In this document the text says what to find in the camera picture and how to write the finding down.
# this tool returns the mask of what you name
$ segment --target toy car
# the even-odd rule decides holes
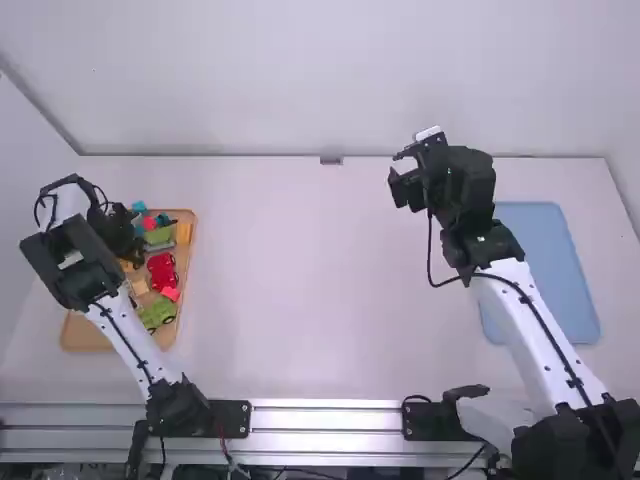
[[[158,327],[173,322],[177,314],[178,307],[165,297],[158,298],[151,306],[143,307],[138,312],[144,328],[146,328],[151,335],[155,333]]]
[[[147,261],[147,269],[153,273],[156,269],[162,269],[171,267],[173,270],[173,266],[176,264],[176,259],[170,253],[162,253],[160,255],[154,255]]]
[[[147,269],[151,273],[151,288],[161,292],[164,287],[178,286],[178,274],[174,270],[175,258],[170,253],[154,255],[147,262]]]

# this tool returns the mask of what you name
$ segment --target robotic arm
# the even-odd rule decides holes
[[[462,428],[511,457],[518,478],[631,478],[640,407],[614,400],[580,359],[541,298],[516,238],[493,218],[491,156],[449,146],[439,127],[418,133],[394,160],[406,156],[418,166],[403,174],[391,168],[396,206],[427,209],[430,222],[436,217],[447,263],[499,323],[531,401],[530,409],[508,409],[482,396],[485,388],[457,401]]]
[[[20,249],[58,303],[83,312],[137,380],[146,422],[143,434],[134,434],[136,449],[141,450],[149,432],[161,437],[206,435],[215,430],[216,421],[209,401],[183,372],[167,364],[123,284],[114,252],[134,265],[144,263],[132,214],[121,203],[105,199],[100,204],[97,188],[75,174],[43,188],[34,206],[40,232],[22,240]],[[135,478],[137,466],[130,466],[130,478]]]

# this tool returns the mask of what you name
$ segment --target black mounting bracket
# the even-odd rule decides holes
[[[194,434],[169,435],[174,438],[220,438],[242,439],[251,432],[251,411],[253,407],[248,400],[209,400],[209,409],[213,416],[213,423],[202,431]]]
[[[475,441],[447,402],[407,402],[402,406],[402,435],[408,442]]]

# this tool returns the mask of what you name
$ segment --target black cable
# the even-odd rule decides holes
[[[467,463],[465,463],[463,466],[461,466],[458,470],[456,470],[454,473],[449,475],[444,480],[453,480],[454,478],[456,478],[456,477],[460,476],[462,473],[464,473],[471,465],[473,465],[473,462],[475,462],[478,459],[478,457],[484,451],[485,447],[486,447],[486,445],[481,446],[478,449],[478,451],[476,453],[474,453],[473,456],[469,460],[467,460]]]
[[[167,452],[164,449],[164,437],[160,436],[160,449],[162,450],[162,467],[160,469],[160,478],[162,476],[162,472],[164,472],[164,467],[167,466]]]
[[[280,471],[276,474],[276,476],[273,477],[271,480],[278,480],[286,470],[287,470],[287,466],[285,465],[284,467],[282,467],[280,469]]]
[[[109,205],[113,202],[110,202],[109,199],[107,198],[107,196],[104,193],[104,190],[102,190],[101,187],[99,187],[98,185],[96,185],[95,183],[92,183],[91,186],[93,187],[94,190],[98,190],[101,194],[102,194],[102,198],[104,198],[104,202],[99,203],[98,207],[102,207],[103,205],[106,205],[106,208],[104,209],[104,213],[107,213],[107,210],[109,209]]]
[[[427,213],[427,216],[429,217],[429,237],[427,238],[427,279],[429,280],[429,285],[433,288],[440,288],[460,280],[461,277],[458,275],[457,277],[451,277],[447,280],[443,280],[440,283],[434,283],[433,278],[431,278],[431,237],[433,236],[433,214],[431,211]]]
[[[431,237],[432,237],[432,233],[433,233],[433,214],[432,214],[432,212],[431,211],[427,212],[427,216],[428,216],[428,219],[429,219],[429,239],[427,240],[427,278],[429,280],[429,285],[431,285],[433,288],[440,288],[440,287],[443,287],[445,285],[448,285],[449,283],[453,283],[453,282],[455,282],[457,280],[460,280],[461,277],[460,276],[452,277],[452,278],[444,280],[444,281],[442,281],[440,283],[434,283],[433,282],[433,279],[431,278]],[[488,279],[491,279],[491,280],[495,280],[495,281],[504,283],[505,285],[509,286],[510,288],[515,290],[520,295],[520,301],[523,304],[527,305],[527,307],[529,307],[529,310],[531,310],[531,313],[533,314],[533,316],[538,321],[538,324],[540,325],[540,327],[542,328],[545,336],[547,337],[547,339],[551,343],[551,346],[553,347],[553,349],[555,350],[556,354],[558,355],[558,358],[560,358],[560,361],[562,362],[562,364],[564,366],[564,370],[567,372],[567,374],[571,378],[571,383],[576,388],[576,390],[578,391],[578,394],[582,398],[582,401],[584,402],[584,404],[588,408],[593,409],[593,403],[591,402],[591,399],[589,398],[589,396],[587,395],[586,390],[584,389],[584,385],[582,383],[582,380],[576,375],[575,370],[573,369],[571,363],[569,362],[569,360],[567,359],[566,355],[562,351],[562,348],[560,348],[560,345],[558,345],[558,342],[556,341],[555,337],[553,336],[553,334],[549,330],[549,327],[547,326],[547,324],[545,323],[544,319],[542,318],[542,315],[540,315],[540,312],[538,312],[538,309],[533,304],[533,300],[531,300],[531,298],[529,298],[529,296],[524,292],[524,290],[522,290],[522,288],[520,288],[520,286],[518,284],[516,284],[515,282],[512,282],[511,280],[507,280],[506,278],[501,277],[499,275],[493,275],[491,273],[485,273],[485,272],[474,272],[474,273],[471,274],[471,276],[472,277],[476,277],[476,278],[488,278]],[[604,424],[602,423],[602,419],[600,418],[600,415],[598,415],[595,411],[594,411],[593,418],[594,418],[594,420],[596,422],[596,427],[600,431],[600,434],[602,435],[602,438],[603,438],[603,440],[604,440],[604,442],[605,442],[605,444],[607,446],[607,450],[609,450],[609,454],[612,456],[613,462],[614,462],[616,470],[617,470],[617,474],[618,474],[618,476],[620,477],[621,480],[624,480],[624,475],[622,474],[622,469],[620,468],[620,465],[616,460],[616,450],[615,450],[615,445],[613,443],[613,440],[611,439],[611,436],[609,435],[609,433],[607,432],[607,429],[605,428]]]
[[[402,401],[402,405],[405,405],[409,400],[422,400],[426,403],[433,403],[429,397],[425,397],[424,395],[409,395]]]
[[[284,468],[271,468],[271,467],[256,467],[256,470],[264,470],[265,472],[278,472],[278,473],[282,473],[284,471],[287,472],[296,472],[296,473],[305,473],[307,475],[313,475],[316,476],[318,478],[326,478],[328,480],[345,480],[343,477],[337,477],[334,475],[329,475],[326,473],[322,473],[322,472],[316,472],[314,470],[307,470],[304,468],[291,468],[291,467],[284,467]]]
[[[116,324],[115,320],[111,316],[111,309],[110,308],[105,308],[102,305],[100,305],[99,303],[93,303],[93,305],[95,305],[96,307],[98,307],[100,309],[100,316],[101,317],[106,317],[107,320],[109,320],[109,323],[111,324],[113,329],[116,331],[116,333],[118,334],[118,336],[120,337],[122,342],[126,345],[127,349],[131,352],[131,355],[133,355],[133,358],[135,358],[136,362],[138,362],[138,364],[136,366],[144,372],[144,376],[147,377],[147,381],[149,382],[149,385],[151,385],[153,383],[153,381],[151,380],[151,374],[149,373],[149,369],[147,368],[147,362],[143,361],[140,358],[138,353],[131,346],[131,343],[129,343],[129,340],[127,340],[127,337],[124,336],[124,334],[120,330],[120,327],[118,327],[118,325]]]
[[[46,205],[44,204],[45,198],[51,198],[53,201],[53,204],[51,206],[51,217],[49,218],[49,223],[47,224],[47,228],[45,229],[45,232],[48,232],[49,230],[51,230],[51,227],[56,221],[56,211],[58,210],[58,195],[50,193],[46,195],[38,195],[38,198],[33,204],[33,219],[36,221],[36,225],[38,226],[38,228],[40,228],[40,219],[38,219],[38,205],[46,208]]]
[[[149,373],[149,369],[147,368],[147,362],[143,361],[140,358],[140,355],[138,355],[138,353],[134,350],[134,348],[131,345],[131,343],[129,343],[129,340],[127,340],[127,337],[124,336],[124,334],[120,330],[120,327],[118,327],[118,325],[116,324],[115,320],[111,316],[111,309],[103,307],[99,303],[94,303],[93,305],[95,305],[96,307],[98,307],[100,309],[100,316],[101,317],[106,317],[107,320],[109,320],[109,323],[111,324],[113,329],[116,331],[116,333],[118,334],[120,339],[123,341],[123,343],[127,346],[127,349],[129,349],[129,351],[131,352],[131,355],[133,355],[133,358],[135,358],[136,362],[138,362],[137,366],[138,366],[139,369],[141,369],[144,372],[144,376],[147,378],[147,381],[149,382],[149,385],[153,384],[153,381],[151,379],[151,374]],[[164,446],[164,437],[162,435],[160,435],[159,438],[160,438],[160,448],[162,450],[162,470],[160,472],[160,474],[162,475],[162,472],[164,471],[164,468],[167,465],[167,452],[166,452],[165,446]]]

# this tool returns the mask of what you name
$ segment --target teal toy block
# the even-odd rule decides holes
[[[136,213],[147,213],[147,206],[142,200],[138,200],[137,202],[133,202],[131,205],[131,209]]]

